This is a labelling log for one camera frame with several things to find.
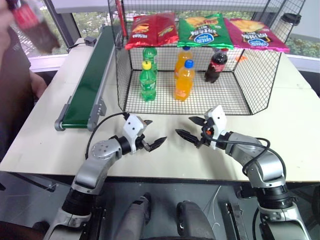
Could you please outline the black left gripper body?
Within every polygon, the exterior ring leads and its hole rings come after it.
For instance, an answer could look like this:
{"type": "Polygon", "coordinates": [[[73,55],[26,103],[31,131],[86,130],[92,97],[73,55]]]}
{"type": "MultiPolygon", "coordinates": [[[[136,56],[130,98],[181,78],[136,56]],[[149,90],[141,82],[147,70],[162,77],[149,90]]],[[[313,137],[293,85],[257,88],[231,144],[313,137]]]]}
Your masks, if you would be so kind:
{"type": "Polygon", "coordinates": [[[147,152],[150,151],[150,145],[145,141],[145,135],[138,136],[135,140],[135,147],[137,150],[145,149],[147,152]]]}

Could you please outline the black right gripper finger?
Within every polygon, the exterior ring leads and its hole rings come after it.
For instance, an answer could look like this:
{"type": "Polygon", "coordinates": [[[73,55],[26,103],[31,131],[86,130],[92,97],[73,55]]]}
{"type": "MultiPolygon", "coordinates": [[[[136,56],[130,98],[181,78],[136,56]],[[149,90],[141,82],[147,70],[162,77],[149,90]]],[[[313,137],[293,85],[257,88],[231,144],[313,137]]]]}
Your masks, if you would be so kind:
{"type": "Polygon", "coordinates": [[[201,127],[204,127],[207,124],[207,120],[199,116],[190,116],[188,119],[201,127]]]}
{"type": "Polygon", "coordinates": [[[196,148],[201,146],[201,141],[195,136],[192,135],[190,132],[183,130],[183,129],[175,129],[175,132],[185,141],[192,143],[196,148]]]}

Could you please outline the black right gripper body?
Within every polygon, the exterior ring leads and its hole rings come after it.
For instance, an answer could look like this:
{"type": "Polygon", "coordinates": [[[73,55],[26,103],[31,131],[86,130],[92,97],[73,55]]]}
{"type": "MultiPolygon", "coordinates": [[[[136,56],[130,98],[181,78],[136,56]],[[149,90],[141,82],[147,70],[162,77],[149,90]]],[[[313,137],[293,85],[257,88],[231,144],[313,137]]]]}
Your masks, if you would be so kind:
{"type": "Polygon", "coordinates": [[[200,143],[199,146],[201,147],[202,145],[210,147],[210,148],[215,148],[215,141],[212,141],[215,130],[214,130],[214,121],[212,118],[209,119],[204,119],[202,117],[199,118],[200,126],[201,126],[201,138],[200,138],[200,143]]]}

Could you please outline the person's bare hand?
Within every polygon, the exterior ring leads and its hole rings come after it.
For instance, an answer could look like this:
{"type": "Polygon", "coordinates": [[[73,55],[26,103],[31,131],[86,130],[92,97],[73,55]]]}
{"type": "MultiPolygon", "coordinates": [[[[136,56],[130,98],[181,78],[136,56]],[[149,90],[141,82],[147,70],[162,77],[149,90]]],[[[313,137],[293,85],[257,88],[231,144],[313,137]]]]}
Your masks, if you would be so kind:
{"type": "Polygon", "coordinates": [[[14,23],[14,16],[5,0],[0,0],[0,32],[4,33],[14,23]]]}

